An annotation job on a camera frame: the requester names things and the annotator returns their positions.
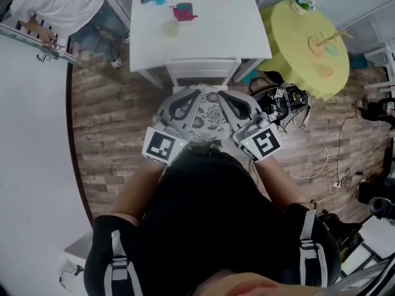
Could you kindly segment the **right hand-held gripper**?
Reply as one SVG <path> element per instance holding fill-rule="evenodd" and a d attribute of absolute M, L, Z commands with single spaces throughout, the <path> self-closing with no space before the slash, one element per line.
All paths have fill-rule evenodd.
<path fill-rule="evenodd" d="M 259 114 L 259 104 L 252 96 L 238 91 L 219 91 L 217 100 L 233 133 L 231 140 L 254 163 L 281 149 L 276 124 L 268 121 L 265 112 Z"/>

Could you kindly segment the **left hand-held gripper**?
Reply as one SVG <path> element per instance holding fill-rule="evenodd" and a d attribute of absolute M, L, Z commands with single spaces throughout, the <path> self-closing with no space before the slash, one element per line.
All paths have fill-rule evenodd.
<path fill-rule="evenodd" d="M 148 126 L 142 155 L 167 167 L 186 148 L 188 141 L 181 130 L 188 132 L 193 124 L 201 103 L 202 94 L 198 89 L 184 89 L 166 98 Z M 189 103 L 184 114 L 176 116 L 179 106 Z"/>

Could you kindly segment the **black-and-white floral fabric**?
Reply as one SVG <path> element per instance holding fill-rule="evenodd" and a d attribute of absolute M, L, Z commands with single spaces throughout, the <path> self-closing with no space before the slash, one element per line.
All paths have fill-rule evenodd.
<path fill-rule="evenodd" d="M 226 91 L 228 86 L 195 84 L 174 87 L 173 93 L 178 93 L 184 89 L 198 89 L 202 94 L 197 114 L 189 131 L 190 141 L 207 143 L 214 140 L 227 139 L 230 133 L 230 126 L 218 103 L 217 93 L 219 91 Z"/>

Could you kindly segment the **person's right forearm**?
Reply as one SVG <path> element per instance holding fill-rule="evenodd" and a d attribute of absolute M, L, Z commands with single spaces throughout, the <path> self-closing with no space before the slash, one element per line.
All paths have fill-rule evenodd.
<path fill-rule="evenodd" d="M 255 163 L 254 166 L 270 200 L 277 208 L 284 211 L 292 204 L 309 206 L 297 183 L 273 157 Z"/>

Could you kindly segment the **person's left forearm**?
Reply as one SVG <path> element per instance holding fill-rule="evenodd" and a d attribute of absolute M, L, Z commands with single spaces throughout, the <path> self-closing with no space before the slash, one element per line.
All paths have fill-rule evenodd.
<path fill-rule="evenodd" d="M 164 170 L 164 165 L 144 159 L 119 192 L 109 215 L 138 226 Z"/>

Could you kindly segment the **white desk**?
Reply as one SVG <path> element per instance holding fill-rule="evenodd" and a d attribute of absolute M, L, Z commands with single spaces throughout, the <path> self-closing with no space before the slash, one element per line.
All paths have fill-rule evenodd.
<path fill-rule="evenodd" d="M 181 2 L 190 2 L 197 18 L 179 22 L 176 38 L 165 37 L 162 25 L 176 20 L 171 6 Z M 132 0 L 129 47 L 130 71 L 158 88 L 162 82 L 149 70 L 174 60 L 245 60 L 235 75 L 235 81 L 241 81 L 263 60 L 272 58 L 256 0 L 166 0 L 163 6 Z"/>

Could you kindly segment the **translucent yellowish cup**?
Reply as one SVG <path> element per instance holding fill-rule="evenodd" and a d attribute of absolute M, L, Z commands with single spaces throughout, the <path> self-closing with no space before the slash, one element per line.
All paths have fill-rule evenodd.
<path fill-rule="evenodd" d="M 177 20 L 168 20 L 162 25 L 165 37 L 176 38 L 178 36 L 179 22 Z"/>

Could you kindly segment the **round table with yellow cloth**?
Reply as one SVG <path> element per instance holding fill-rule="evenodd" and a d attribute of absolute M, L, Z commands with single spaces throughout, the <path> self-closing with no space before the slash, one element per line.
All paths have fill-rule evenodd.
<path fill-rule="evenodd" d="M 349 78 L 349 57 L 341 36 L 324 46 L 317 57 L 307 44 L 310 36 L 327 38 L 338 31 L 318 10 L 300 14 L 291 0 L 281 1 L 260 12 L 272 58 L 257 66 L 261 72 L 278 72 L 285 82 L 295 84 L 317 99 L 327 101 L 344 88 Z M 329 78 L 320 78 L 320 66 L 333 68 Z"/>

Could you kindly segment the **magenta cloth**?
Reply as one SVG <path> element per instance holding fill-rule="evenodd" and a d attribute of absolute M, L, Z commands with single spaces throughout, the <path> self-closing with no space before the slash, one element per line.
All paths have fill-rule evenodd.
<path fill-rule="evenodd" d="M 177 22 L 189 22 L 196 19 L 198 16 L 193 14 L 193 11 L 189 7 L 185 6 L 171 6 L 173 16 Z"/>

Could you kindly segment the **person's body in black clothing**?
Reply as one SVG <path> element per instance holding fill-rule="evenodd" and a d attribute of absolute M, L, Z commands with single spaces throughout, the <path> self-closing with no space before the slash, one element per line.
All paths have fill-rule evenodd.
<path fill-rule="evenodd" d="M 307 295 L 340 274 L 338 246 L 310 208 L 280 210 L 216 149 L 186 151 L 165 167 L 138 226 L 109 213 L 93 221 L 88 296 L 193 296 L 243 273 Z"/>

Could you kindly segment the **wooden peg stand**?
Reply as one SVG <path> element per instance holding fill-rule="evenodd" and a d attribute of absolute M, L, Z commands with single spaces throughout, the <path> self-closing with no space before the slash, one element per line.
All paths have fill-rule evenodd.
<path fill-rule="evenodd" d="M 327 38 L 318 39 L 315 36 L 310 36 L 307 39 L 307 44 L 308 44 L 310 51 L 315 56 L 319 57 L 319 56 L 323 55 L 325 45 L 327 45 L 330 41 L 332 41 L 342 35 L 345 35 L 350 39 L 354 38 L 353 36 L 351 36 L 350 34 L 347 33 L 346 29 L 342 29 L 342 30 L 336 31 L 335 33 L 333 33 L 331 36 L 329 36 Z"/>

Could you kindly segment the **small potted plant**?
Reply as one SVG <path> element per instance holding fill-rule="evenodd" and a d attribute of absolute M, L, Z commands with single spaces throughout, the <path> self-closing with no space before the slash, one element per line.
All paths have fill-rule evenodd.
<path fill-rule="evenodd" d="M 307 11 L 315 10 L 315 3 L 313 0 L 292 0 L 291 8 L 300 14 L 304 14 Z"/>

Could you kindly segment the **black machine base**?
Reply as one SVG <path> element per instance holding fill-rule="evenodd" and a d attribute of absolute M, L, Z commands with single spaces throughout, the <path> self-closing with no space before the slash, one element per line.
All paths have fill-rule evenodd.
<path fill-rule="evenodd" d="M 357 200 L 368 206 L 369 212 L 380 219 L 387 219 L 395 226 L 395 179 L 384 183 L 362 181 L 357 187 Z"/>

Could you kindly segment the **white side table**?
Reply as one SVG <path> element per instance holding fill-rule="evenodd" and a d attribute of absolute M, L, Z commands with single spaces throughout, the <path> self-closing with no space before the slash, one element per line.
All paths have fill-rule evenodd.
<path fill-rule="evenodd" d="M 93 232 L 89 231 L 84 236 L 68 246 L 64 250 L 65 256 L 67 257 L 68 261 L 84 268 L 88 254 L 91 250 L 92 241 Z"/>

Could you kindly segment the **frosted glass door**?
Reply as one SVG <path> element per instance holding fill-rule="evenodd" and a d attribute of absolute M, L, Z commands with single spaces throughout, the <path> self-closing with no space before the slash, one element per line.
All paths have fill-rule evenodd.
<path fill-rule="evenodd" d="M 47 44 L 0 23 L 0 67 L 6 64 L 27 64 L 29 67 L 34 60 L 40 62 L 36 59 L 36 55 L 42 54 L 40 51 L 42 46 L 47 46 Z M 78 68 L 85 68 L 80 60 L 68 52 L 68 49 L 68 46 L 65 46 L 64 53 L 57 60 L 66 61 Z M 57 60 L 45 60 L 40 63 L 55 62 Z"/>

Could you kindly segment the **white frame furniture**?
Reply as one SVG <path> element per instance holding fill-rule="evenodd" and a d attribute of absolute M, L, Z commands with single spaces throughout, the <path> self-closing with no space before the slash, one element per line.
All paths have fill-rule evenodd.
<path fill-rule="evenodd" d="M 386 58 L 385 67 L 388 73 L 388 81 L 364 85 L 364 89 L 377 90 L 379 93 L 391 93 L 395 96 L 395 43 L 386 44 L 384 47 L 375 49 L 364 54 L 365 58 L 384 54 Z"/>

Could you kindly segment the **white shelf with black frame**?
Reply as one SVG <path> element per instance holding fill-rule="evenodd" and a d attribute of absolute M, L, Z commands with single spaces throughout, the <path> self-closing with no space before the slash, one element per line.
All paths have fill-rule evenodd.
<path fill-rule="evenodd" d="M 379 263 L 395 253 L 395 226 L 386 219 L 371 217 L 359 232 L 341 247 L 341 274 L 345 278 Z"/>

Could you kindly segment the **black corded device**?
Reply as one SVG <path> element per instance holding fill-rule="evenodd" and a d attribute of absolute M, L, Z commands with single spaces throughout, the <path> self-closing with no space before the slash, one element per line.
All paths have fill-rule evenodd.
<path fill-rule="evenodd" d="M 66 286 L 77 281 L 83 271 L 84 269 L 80 265 L 63 269 L 59 275 L 59 284 L 66 289 Z"/>

